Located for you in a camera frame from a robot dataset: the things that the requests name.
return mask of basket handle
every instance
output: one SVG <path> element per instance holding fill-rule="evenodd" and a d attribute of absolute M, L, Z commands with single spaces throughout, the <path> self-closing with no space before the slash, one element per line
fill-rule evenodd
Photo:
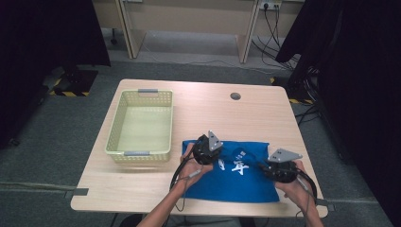
<path fill-rule="evenodd" d="M 158 96 L 158 89 L 138 89 L 139 96 Z"/>
<path fill-rule="evenodd" d="M 125 151 L 124 156 L 149 156 L 149 151 Z"/>

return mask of human hand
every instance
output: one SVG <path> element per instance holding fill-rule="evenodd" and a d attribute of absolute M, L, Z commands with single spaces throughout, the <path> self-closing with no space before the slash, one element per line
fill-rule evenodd
<path fill-rule="evenodd" d="M 183 154 L 183 156 L 181 156 L 181 162 L 188 155 L 188 153 L 191 151 L 191 149 L 193 147 L 194 147 L 193 143 L 188 144 L 185 154 Z M 191 156 L 189 158 L 190 159 L 187 161 L 187 163 L 181 170 L 181 172 L 179 174 L 179 180 L 177 181 L 177 184 L 180 184 L 181 187 L 184 186 L 183 191 L 185 191 L 190 186 L 192 186 L 194 183 L 196 183 L 203 176 L 203 174 L 213 170 L 213 165 L 198 164 L 197 161 L 194 159 L 193 154 L 191 154 Z"/>
<path fill-rule="evenodd" d="M 304 164 L 300 160 L 294 160 L 292 162 L 295 163 L 297 168 L 305 172 Z M 284 191 L 286 193 L 284 195 L 285 198 L 289 198 L 301 209 L 301 211 L 306 212 L 308 205 L 313 204 L 314 202 L 313 198 L 311 198 L 311 195 L 309 194 L 311 192 L 310 184 L 304 179 L 301 180 L 303 180 L 303 183 L 308 188 L 309 192 L 307 192 L 298 181 L 293 181 L 291 183 L 275 182 L 274 186 Z"/>

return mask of wall outlet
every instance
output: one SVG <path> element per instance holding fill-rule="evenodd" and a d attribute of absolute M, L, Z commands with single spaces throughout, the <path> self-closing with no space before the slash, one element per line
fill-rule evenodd
<path fill-rule="evenodd" d="M 261 0 L 259 8 L 265 10 L 265 4 L 268 4 L 268 10 L 278 10 L 281 8 L 281 3 L 281 0 Z"/>

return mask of green basket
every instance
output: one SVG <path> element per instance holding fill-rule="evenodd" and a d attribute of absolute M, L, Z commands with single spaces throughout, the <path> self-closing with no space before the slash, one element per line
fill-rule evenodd
<path fill-rule="evenodd" d="M 171 149 L 173 93 L 122 92 L 106 145 L 117 163 L 166 162 Z"/>

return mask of blue cloth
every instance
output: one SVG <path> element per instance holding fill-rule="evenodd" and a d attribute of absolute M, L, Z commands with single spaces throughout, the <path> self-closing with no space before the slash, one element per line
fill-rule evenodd
<path fill-rule="evenodd" d="M 183 153 L 189 143 L 195 143 L 195 140 L 183 141 Z M 268 145 L 223 141 L 223 149 L 218 162 L 213 163 L 213 170 L 192 185 L 185 196 L 209 201 L 279 201 L 273 182 L 258 166 L 269 156 Z"/>

